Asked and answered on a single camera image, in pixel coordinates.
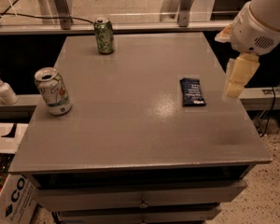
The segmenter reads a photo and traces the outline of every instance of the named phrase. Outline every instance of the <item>drawer handle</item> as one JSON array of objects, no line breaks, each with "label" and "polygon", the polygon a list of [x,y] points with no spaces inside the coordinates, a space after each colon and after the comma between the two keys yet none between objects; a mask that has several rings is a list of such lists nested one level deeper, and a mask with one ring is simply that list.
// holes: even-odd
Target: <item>drawer handle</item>
[{"label": "drawer handle", "polygon": [[139,204],[139,208],[141,209],[148,208],[148,204],[146,203],[146,201],[142,200],[142,202]]}]

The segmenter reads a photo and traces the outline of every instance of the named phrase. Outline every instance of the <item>white soda can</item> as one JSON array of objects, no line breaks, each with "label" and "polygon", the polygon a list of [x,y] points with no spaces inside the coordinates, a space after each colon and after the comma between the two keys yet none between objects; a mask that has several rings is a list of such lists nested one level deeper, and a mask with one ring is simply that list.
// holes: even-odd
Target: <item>white soda can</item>
[{"label": "white soda can", "polygon": [[63,83],[62,75],[52,67],[45,67],[35,73],[35,85],[52,115],[69,111],[72,103]]}]

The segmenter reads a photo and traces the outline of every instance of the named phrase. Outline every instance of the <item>soda can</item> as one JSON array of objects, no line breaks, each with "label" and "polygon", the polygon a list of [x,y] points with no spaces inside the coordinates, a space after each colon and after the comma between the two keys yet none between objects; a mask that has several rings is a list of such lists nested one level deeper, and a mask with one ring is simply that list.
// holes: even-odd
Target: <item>soda can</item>
[{"label": "soda can", "polygon": [[35,73],[35,85],[52,115],[62,115],[72,107],[62,75],[52,67],[45,67]]},{"label": "soda can", "polygon": [[111,21],[104,17],[96,19],[94,32],[99,52],[101,54],[112,53],[114,51],[114,36]]}]

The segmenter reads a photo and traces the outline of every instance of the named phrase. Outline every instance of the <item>green soda can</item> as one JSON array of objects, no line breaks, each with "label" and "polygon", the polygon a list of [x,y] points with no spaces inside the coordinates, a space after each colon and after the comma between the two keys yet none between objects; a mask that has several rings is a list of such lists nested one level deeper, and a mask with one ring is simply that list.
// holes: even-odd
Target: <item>green soda can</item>
[{"label": "green soda can", "polygon": [[114,51],[114,36],[111,21],[104,17],[96,19],[94,32],[99,52],[101,54],[112,53]]}]

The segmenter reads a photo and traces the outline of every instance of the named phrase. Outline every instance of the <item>drawer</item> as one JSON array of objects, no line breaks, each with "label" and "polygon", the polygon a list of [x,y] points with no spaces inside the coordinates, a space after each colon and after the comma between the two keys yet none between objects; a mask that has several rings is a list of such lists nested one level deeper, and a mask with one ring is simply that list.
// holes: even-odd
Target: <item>drawer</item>
[{"label": "drawer", "polygon": [[244,180],[112,189],[38,190],[35,200],[51,212],[148,206],[224,203],[246,187]]},{"label": "drawer", "polygon": [[97,211],[61,212],[59,218],[66,223],[96,224],[149,224],[204,221],[213,219],[221,211],[219,205],[185,205],[149,207],[147,210],[135,208]]}]

